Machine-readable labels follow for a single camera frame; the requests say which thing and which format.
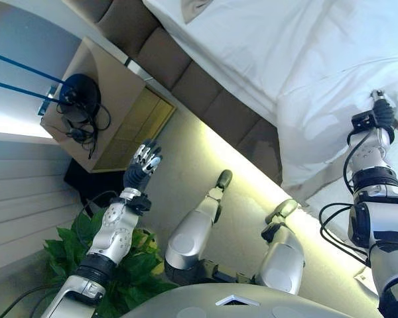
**white bed sheet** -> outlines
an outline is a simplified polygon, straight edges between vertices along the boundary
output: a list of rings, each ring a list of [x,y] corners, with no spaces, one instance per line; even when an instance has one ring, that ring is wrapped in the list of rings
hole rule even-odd
[[[188,24],[178,0],[143,2],[193,60],[276,125],[277,96],[323,0],[213,0]]]
[[[143,0],[180,46],[277,126],[283,186],[346,151],[350,117],[384,89],[397,105],[398,0],[213,0],[191,23],[180,1]]]

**robotic hand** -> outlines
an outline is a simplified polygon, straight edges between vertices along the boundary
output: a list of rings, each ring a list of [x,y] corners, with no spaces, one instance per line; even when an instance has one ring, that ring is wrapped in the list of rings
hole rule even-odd
[[[131,235],[139,216],[151,208],[143,192],[162,160],[155,141],[146,140],[124,173],[124,190],[105,212],[99,232],[77,270],[62,286],[42,318],[91,317],[105,294],[113,269],[131,248]]]

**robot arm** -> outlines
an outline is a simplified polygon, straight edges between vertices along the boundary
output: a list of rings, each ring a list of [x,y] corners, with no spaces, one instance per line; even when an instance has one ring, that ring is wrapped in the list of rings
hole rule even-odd
[[[398,318],[398,180],[385,161],[393,141],[393,112],[381,91],[373,91],[372,96],[373,111],[352,118],[354,206],[348,234],[367,251],[379,310],[386,318]]]
[[[152,151],[155,145],[147,140],[136,151],[124,173],[125,189],[108,207],[86,257],[65,281],[42,318],[81,318],[94,314],[94,306],[105,294],[113,269],[131,248],[131,235],[139,216],[151,207],[143,191],[162,160],[158,155],[160,148]]]

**robot finger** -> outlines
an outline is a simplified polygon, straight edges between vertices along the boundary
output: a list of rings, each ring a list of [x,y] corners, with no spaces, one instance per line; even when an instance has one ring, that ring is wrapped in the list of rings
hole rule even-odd
[[[144,166],[143,172],[146,174],[152,174],[158,168],[158,165],[161,163],[163,157],[162,156],[155,156],[151,158]]]
[[[151,139],[146,139],[142,142],[142,144],[138,147],[137,151],[134,153],[134,155],[130,161],[130,165],[138,164],[141,162],[144,151],[146,151],[148,145],[150,145],[151,142],[152,142]]]
[[[143,153],[141,154],[140,164],[144,164],[151,159],[151,151],[157,145],[155,140],[152,140],[146,147],[143,149]]]

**nightstand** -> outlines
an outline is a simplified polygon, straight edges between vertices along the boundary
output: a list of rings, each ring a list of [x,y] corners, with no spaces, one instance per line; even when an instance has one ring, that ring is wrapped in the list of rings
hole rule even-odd
[[[146,88],[145,82],[91,41],[83,39],[70,62],[64,79],[72,74],[85,74],[99,86],[101,104],[111,115],[109,128],[100,131],[96,149],[88,159],[88,151],[66,136],[57,105],[51,103],[41,125],[59,145],[88,172],[125,170],[132,155],[146,138],[155,138],[175,108]],[[101,108],[96,116],[98,127],[106,126],[108,116]]]

